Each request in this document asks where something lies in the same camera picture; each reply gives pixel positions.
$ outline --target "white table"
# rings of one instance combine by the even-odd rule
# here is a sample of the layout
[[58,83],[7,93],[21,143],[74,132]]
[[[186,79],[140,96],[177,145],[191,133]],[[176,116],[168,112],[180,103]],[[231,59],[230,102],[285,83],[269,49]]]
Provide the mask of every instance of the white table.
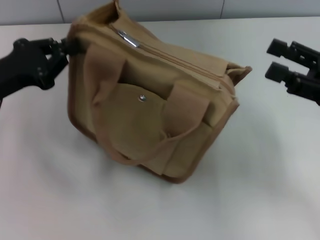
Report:
[[[240,107],[194,175],[169,184],[106,159],[67,117],[67,72],[0,110],[2,240],[318,240],[320,108],[265,79],[273,38],[320,50],[320,18],[146,22],[162,40],[253,72]],[[61,39],[68,24],[0,27],[0,56],[20,37]]]

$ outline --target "bag strap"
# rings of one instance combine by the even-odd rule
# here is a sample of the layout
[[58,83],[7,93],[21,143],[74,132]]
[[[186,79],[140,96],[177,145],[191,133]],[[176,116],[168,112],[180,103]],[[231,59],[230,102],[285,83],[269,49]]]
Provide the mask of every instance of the bag strap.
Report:
[[110,50],[90,45],[83,63],[84,86],[98,143],[115,161],[124,165],[139,165],[154,159],[163,151],[172,153],[172,146],[200,125],[210,101],[175,84],[162,114],[164,131],[169,138],[152,147],[144,157],[128,159],[113,147],[108,135],[109,126],[106,125],[108,116],[103,111],[104,102],[116,87],[125,62],[124,57]]

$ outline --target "canvas bag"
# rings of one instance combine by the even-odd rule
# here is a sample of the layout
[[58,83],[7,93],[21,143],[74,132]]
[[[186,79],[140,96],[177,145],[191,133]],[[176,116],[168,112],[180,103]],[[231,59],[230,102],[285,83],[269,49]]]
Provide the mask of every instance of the canvas bag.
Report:
[[79,18],[67,41],[68,115],[115,161],[172,183],[192,175],[239,106],[235,85],[250,71],[164,43],[118,1]]

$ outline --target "bag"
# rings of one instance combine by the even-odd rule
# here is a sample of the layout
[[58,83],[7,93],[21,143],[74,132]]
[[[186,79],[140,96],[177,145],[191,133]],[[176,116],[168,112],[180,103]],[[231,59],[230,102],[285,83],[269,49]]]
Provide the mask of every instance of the bag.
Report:
[[250,71],[161,42],[118,1],[81,17],[67,41],[71,123],[124,165],[182,183],[238,107],[235,85]]

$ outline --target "white wall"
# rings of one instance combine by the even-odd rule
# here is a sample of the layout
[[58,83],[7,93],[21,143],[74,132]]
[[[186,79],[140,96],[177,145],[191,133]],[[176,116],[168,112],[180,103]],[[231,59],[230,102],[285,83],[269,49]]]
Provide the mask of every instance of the white wall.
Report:
[[[109,1],[0,0],[0,25],[70,23]],[[320,0],[120,0],[120,3],[138,21],[320,16]]]

